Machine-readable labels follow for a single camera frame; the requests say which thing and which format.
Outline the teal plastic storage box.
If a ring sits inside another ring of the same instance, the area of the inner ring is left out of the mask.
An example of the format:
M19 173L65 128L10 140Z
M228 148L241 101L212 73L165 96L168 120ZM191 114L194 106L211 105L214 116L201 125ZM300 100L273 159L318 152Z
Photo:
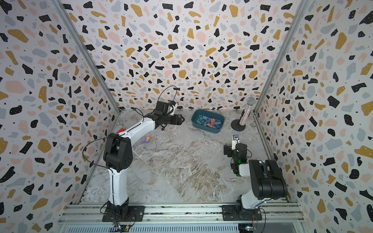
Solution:
M219 113L198 109L193 113L191 122L197 129L218 134L224 126L225 117Z

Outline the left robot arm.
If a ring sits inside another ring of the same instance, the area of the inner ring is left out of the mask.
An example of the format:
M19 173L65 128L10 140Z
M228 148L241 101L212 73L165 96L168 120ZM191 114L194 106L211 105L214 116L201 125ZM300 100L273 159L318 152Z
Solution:
M142 121L120 134L110 134L105 145L104 161L110 173L110 197L107 210L114 216L124 219L129 212L127 194L127 173L133 162L132 146L147 133L158 127L182 125L182 115L147 114Z

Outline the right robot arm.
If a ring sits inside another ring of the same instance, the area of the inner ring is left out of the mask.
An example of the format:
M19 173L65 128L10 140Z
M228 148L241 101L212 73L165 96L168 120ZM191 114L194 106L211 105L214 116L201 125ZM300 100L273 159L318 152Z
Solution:
M247 145L224 145L223 154L231 158L231 170L238 177L250 178L251 189L236 200L237 213L258 209L266 201L285 198L287 184L275 160L257 160L248 156Z

